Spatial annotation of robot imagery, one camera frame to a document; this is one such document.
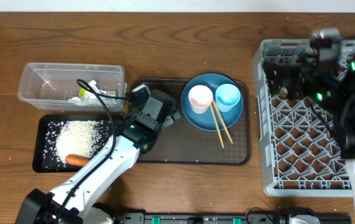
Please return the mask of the pink cup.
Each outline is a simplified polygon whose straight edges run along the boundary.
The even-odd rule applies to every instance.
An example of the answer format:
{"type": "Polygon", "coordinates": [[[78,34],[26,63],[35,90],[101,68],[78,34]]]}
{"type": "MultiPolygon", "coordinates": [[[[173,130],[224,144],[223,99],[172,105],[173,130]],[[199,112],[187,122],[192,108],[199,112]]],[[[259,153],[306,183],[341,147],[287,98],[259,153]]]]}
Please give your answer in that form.
{"type": "Polygon", "coordinates": [[[213,92],[205,85],[196,85],[188,93],[188,100],[194,113],[203,114],[213,101],[213,92]]]}

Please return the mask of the light blue cup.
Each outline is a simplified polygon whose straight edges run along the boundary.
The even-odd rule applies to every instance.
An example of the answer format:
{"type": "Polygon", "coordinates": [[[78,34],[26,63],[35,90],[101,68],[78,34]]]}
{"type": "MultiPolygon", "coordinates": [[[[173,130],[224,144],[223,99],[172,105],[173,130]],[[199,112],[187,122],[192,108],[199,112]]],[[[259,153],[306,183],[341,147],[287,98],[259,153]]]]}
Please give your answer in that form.
{"type": "Polygon", "coordinates": [[[221,112],[232,110],[241,100],[241,92],[233,84],[223,84],[216,89],[216,105],[221,112]]]}

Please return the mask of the green snack wrapper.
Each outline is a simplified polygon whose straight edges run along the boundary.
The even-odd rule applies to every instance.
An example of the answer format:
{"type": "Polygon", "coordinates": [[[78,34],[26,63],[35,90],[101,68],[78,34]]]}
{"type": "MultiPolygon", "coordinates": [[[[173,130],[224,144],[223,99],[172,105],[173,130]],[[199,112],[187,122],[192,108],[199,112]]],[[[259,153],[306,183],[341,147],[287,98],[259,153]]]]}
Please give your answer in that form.
{"type": "Polygon", "coordinates": [[[84,88],[80,88],[80,91],[79,91],[79,94],[78,94],[78,97],[81,98],[82,96],[84,96],[86,94],[86,90],[84,88]]]}

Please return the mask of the orange carrot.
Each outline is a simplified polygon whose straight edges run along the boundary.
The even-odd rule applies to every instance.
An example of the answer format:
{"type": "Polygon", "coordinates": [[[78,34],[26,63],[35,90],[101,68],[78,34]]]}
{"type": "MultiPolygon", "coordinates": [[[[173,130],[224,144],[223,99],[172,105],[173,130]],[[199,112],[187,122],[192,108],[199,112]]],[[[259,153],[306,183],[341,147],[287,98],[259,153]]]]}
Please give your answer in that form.
{"type": "Polygon", "coordinates": [[[67,157],[65,158],[65,162],[67,164],[70,164],[72,166],[79,166],[79,167],[85,166],[87,163],[89,163],[89,161],[90,160],[85,157],[81,157],[74,154],[67,155],[67,157]]]}

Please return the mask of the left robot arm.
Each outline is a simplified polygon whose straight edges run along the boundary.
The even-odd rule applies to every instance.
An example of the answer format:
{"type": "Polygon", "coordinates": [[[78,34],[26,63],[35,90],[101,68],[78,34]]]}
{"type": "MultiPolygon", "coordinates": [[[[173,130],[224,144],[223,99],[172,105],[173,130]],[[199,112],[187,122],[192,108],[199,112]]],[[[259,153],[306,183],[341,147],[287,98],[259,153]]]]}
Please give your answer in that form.
{"type": "Polygon", "coordinates": [[[83,223],[104,191],[153,148],[163,128],[173,123],[177,103],[159,90],[136,91],[131,96],[136,107],[124,119],[110,122],[112,135],[102,150],[49,193],[31,191],[16,223],[83,223]]]}

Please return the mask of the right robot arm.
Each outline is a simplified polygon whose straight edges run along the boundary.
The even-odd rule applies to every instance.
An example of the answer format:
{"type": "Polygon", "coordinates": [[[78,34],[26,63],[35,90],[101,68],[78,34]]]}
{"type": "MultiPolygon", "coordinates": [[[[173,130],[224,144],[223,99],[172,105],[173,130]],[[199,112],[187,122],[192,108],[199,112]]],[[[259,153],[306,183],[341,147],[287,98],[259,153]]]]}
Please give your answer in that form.
{"type": "Polygon", "coordinates": [[[340,47],[319,48],[311,54],[301,54],[298,65],[265,60],[262,68],[272,95],[285,88],[289,100],[309,97],[331,113],[333,125],[329,130],[346,163],[355,208],[355,54],[342,80],[336,77],[340,56],[340,47]]]}

